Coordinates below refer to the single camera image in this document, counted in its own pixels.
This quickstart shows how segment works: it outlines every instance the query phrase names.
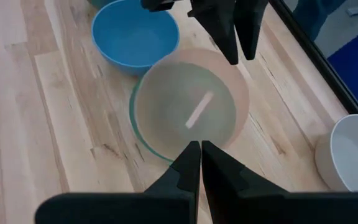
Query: translucent bowl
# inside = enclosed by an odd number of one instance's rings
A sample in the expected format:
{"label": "translucent bowl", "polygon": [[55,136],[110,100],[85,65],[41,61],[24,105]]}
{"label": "translucent bowl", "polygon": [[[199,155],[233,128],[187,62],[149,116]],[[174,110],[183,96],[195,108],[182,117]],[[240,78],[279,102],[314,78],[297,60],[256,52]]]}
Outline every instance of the translucent bowl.
{"label": "translucent bowl", "polygon": [[[204,108],[189,127],[202,101]],[[241,72],[223,55],[205,49],[179,50],[161,59],[139,81],[129,111],[144,146],[173,161],[190,141],[209,140],[228,147],[248,117],[249,92]]]}

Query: wooden stick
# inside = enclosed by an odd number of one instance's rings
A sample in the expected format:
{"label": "wooden stick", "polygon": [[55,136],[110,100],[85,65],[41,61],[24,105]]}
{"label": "wooden stick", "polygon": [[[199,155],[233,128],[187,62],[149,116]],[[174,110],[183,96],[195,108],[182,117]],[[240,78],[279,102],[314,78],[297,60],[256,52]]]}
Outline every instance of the wooden stick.
{"label": "wooden stick", "polygon": [[203,97],[203,99],[198,103],[196,109],[193,111],[191,116],[186,122],[186,127],[190,129],[193,127],[194,123],[198,120],[200,114],[204,111],[206,105],[212,100],[214,94],[211,91],[207,91]]}

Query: teal bowl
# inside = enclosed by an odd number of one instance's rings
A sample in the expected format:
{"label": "teal bowl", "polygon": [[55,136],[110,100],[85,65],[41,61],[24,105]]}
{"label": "teal bowl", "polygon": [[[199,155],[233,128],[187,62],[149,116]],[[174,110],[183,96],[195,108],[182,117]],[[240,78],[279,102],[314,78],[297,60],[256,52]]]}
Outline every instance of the teal bowl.
{"label": "teal bowl", "polygon": [[137,94],[137,90],[139,89],[141,80],[139,80],[136,84],[136,86],[134,87],[132,94],[131,94],[131,98],[129,100],[129,119],[131,120],[131,125],[132,128],[135,132],[136,137],[138,138],[138,140],[146,147],[146,149],[148,149],[150,152],[152,152],[152,154],[158,156],[161,159],[165,159],[168,162],[173,162],[172,159],[169,159],[161,154],[159,154],[158,152],[154,151],[145,141],[145,139],[142,137],[142,135],[140,134],[140,131],[137,127],[137,123],[136,123],[136,119],[135,119],[135,97]]}
{"label": "teal bowl", "polygon": [[108,62],[128,75],[142,76],[177,48],[179,29],[168,12],[149,12],[139,0],[119,0],[96,14],[92,38]]}

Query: bowl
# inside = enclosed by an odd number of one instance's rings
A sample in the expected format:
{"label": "bowl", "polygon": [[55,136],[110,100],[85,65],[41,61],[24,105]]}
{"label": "bowl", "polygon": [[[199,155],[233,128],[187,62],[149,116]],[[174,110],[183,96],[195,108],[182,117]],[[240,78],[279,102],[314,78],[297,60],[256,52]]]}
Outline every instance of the bowl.
{"label": "bowl", "polygon": [[358,192],[358,114],[339,120],[316,146],[316,165],[336,191]]}
{"label": "bowl", "polygon": [[138,0],[120,0],[96,14],[92,37],[108,62],[130,75],[141,76],[176,49],[179,31],[169,13],[149,12]]}
{"label": "bowl", "polygon": [[248,110],[247,83],[237,67],[217,52],[187,49],[167,55],[144,75],[129,111],[143,145],[173,161],[194,140],[227,148]]}

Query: wood grain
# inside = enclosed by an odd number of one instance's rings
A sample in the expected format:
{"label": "wood grain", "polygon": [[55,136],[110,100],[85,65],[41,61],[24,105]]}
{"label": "wood grain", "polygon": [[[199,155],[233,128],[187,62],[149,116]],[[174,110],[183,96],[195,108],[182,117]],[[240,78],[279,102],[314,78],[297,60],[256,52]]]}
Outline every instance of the wood grain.
{"label": "wood grain", "polygon": [[[170,11],[179,49],[219,52],[186,13]],[[137,81],[108,64],[91,40],[86,1],[0,0],[0,223],[32,223],[62,192],[141,192],[169,164],[136,139],[129,98]],[[314,165],[320,135],[347,113],[268,6],[255,60],[239,54],[250,116],[226,151],[290,191],[327,187]],[[211,223],[201,182],[199,223]]]}

